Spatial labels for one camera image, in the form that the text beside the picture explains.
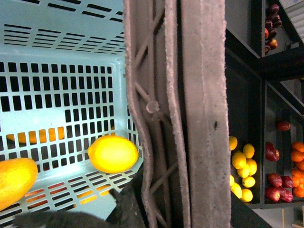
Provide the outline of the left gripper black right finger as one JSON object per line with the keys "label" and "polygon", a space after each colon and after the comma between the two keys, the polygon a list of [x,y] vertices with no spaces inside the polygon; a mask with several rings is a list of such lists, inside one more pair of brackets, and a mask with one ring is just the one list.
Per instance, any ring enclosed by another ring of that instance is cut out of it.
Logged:
{"label": "left gripper black right finger", "polygon": [[108,216],[115,228],[145,228],[146,213],[142,202],[141,190],[143,166],[139,168],[131,181],[121,192],[111,189],[109,193],[115,199],[116,206]]}

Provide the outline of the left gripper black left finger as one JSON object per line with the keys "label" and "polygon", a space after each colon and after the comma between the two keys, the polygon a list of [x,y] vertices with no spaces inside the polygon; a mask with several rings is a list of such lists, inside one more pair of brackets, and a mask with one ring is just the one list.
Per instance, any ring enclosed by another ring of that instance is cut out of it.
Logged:
{"label": "left gripper black left finger", "polygon": [[16,215],[17,228],[113,228],[114,224],[83,212],[32,212]]}

